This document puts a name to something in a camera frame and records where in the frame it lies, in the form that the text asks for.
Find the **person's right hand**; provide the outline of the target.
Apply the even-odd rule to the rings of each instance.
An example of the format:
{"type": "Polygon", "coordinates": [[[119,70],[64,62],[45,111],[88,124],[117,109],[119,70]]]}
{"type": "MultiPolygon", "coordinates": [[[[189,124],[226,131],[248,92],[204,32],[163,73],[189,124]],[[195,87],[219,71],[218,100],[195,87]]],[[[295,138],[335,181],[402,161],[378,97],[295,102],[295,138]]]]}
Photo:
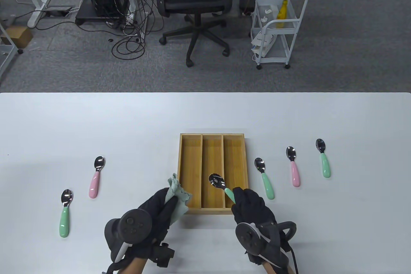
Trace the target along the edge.
{"type": "Polygon", "coordinates": [[[276,224],[275,215],[268,208],[264,199],[251,189],[235,187],[233,190],[235,203],[231,207],[237,224],[276,224]]]}

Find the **person's left hand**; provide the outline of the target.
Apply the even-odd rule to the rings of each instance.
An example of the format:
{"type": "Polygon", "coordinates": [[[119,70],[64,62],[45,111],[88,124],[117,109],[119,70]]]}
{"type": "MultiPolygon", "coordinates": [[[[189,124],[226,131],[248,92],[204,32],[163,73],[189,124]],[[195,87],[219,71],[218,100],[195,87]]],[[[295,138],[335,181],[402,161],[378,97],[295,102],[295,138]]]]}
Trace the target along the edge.
{"type": "Polygon", "coordinates": [[[151,231],[141,243],[129,247],[126,257],[151,259],[153,258],[154,247],[160,246],[165,239],[170,224],[171,216],[176,208],[178,198],[173,196],[167,202],[165,201],[169,188],[158,190],[150,199],[139,206],[152,218],[151,231]]]}

